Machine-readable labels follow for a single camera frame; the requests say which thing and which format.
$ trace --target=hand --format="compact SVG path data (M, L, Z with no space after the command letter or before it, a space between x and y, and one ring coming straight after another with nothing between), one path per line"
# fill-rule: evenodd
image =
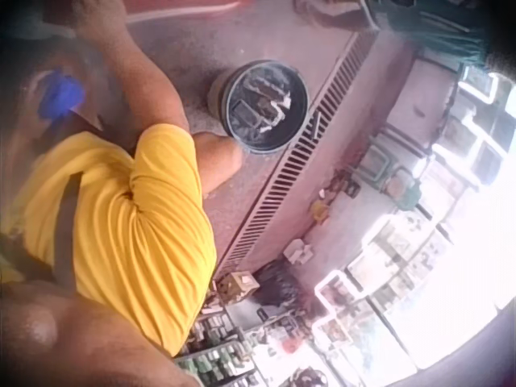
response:
M122 0L73 0L77 35L104 45L127 33L126 9Z

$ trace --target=yellow shirt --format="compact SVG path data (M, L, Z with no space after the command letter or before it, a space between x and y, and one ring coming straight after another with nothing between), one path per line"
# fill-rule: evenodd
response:
M192 137L155 125L141 135L135 159L87 132L67 138L36 163L2 232L19 229L28 252L52 265L60 199L69 176L80 171L77 291L176 355L216 262Z

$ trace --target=skin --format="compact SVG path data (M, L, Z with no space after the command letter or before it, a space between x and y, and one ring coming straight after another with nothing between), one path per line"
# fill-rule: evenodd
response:
M74 13L78 35L103 53L139 127L168 123L188 131L176 89L129 35L123 3L76 1ZM233 139L211 133L194 142L207 194L239 169L242 152ZM9 386L198 385L125 318L96 302L42 281L3 284L1 291L0 380Z

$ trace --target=white wall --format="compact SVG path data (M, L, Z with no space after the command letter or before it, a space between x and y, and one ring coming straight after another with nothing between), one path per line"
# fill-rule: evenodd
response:
M457 75L424 60L416 60L387 123L424 148L439 126Z

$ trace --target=blue object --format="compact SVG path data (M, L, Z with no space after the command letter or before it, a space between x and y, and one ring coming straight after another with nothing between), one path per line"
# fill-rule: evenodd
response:
M81 83L60 70L51 72L40 82L46 88L38 109L42 119L55 121L85 101L85 90Z

